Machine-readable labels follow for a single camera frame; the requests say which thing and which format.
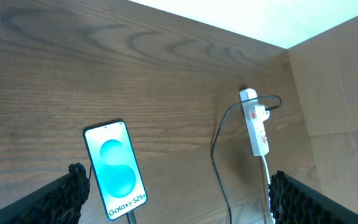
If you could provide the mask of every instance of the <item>smartphone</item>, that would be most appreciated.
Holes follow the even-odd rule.
[[[146,203],[125,122],[117,119],[90,126],[83,135],[108,219],[115,220]]]

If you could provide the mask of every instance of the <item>brown wooden surface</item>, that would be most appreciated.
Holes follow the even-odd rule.
[[[0,1],[0,208],[71,163],[88,168],[82,129],[120,117],[149,196],[137,221],[225,223],[209,149],[244,85],[283,98],[266,124],[270,171],[319,189],[285,50],[129,1]],[[217,150],[234,223],[265,222],[238,109]],[[108,222],[94,178],[81,212],[81,223]]]

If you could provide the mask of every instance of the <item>power strip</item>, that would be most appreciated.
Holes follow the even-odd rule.
[[[241,101],[254,99],[256,91],[248,88],[240,91]],[[242,104],[242,110],[246,119],[249,139],[251,141],[254,156],[264,156],[269,152],[265,126],[263,122],[270,116],[270,111],[265,110],[265,105],[260,105],[258,99]]]

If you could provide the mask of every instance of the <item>white plug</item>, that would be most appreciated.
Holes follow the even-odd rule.
[[[256,98],[256,91],[249,88],[240,91],[241,101]],[[265,105],[260,105],[258,99],[242,104],[242,110],[246,118],[249,139],[251,141],[254,156],[264,156],[269,152],[265,126],[263,122],[270,116],[270,111],[266,111]]]

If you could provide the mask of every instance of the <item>extension cord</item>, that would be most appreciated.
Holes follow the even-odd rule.
[[[248,88],[240,91],[241,101],[256,98],[256,91]],[[269,152],[265,126],[263,122],[270,116],[270,111],[265,110],[265,105],[260,105],[258,99],[242,104],[242,110],[246,119],[249,139],[251,141],[254,156],[264,156]]]

